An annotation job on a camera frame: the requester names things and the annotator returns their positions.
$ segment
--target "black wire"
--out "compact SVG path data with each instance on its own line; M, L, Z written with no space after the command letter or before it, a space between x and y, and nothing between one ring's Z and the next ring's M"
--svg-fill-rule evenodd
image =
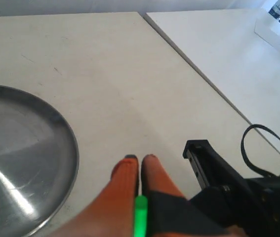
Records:
M247 157L247 155L246 155L246 151L245 151L245 148L244 148L244 138L245 138L246 134L247 134L250 130L252 130L252 129L254 129L254 128L260 128L260 129L262 129L262 130L265 130L266 132L272 134L273 136L275 136L276 138L278 138L278 139L280 140L280 137L279 137L277 134L275 134L272 130L270 130L269 128L267 128L267 127L265 127L265 126L263 126L263 125L260 125L260 124L252 124L251 126L249 126L249 127L245 130L245 132L244 132L244 134L243 134L243 136L242 136L242 140L241 140L241 142L240 142L240 151L241 151L243 160L244 160L245 164L246 164L251 170L253 170L254 172L256 172L256 173L258 173L258 174L260 174L260 175L262 175L262 176L264 176L264 177L276 177L276 175L274 175L273 173L271 173L271 172L269 172L269 171L266 171L266 170L264 170L264 169L261 169L261 168L255 166L255 165L253 165L253 163L250 162L250 160L248 159L248 157Z

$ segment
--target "white table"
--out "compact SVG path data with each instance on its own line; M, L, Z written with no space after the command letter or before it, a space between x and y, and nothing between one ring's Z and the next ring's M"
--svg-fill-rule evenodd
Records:
M147 13L146 19L245 119L280 136L279 22L263 9ZM280 142L263 134L280 152Z
M88 205L125 154L159 156L187 197L200 191L182 158L189 139L208 139L241 175L256 176L240 155L248 123L137 13L0 17L0 84L50 103L78 141L72 193L38 237ZM246 146L255 164L280 173L280 154L261 135Z

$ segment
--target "metal plate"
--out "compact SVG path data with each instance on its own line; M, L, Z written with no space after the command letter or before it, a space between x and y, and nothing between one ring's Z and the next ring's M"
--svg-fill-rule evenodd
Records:
M69 195L78 166L75 137L60 113L0 86L0 237L42 227Z

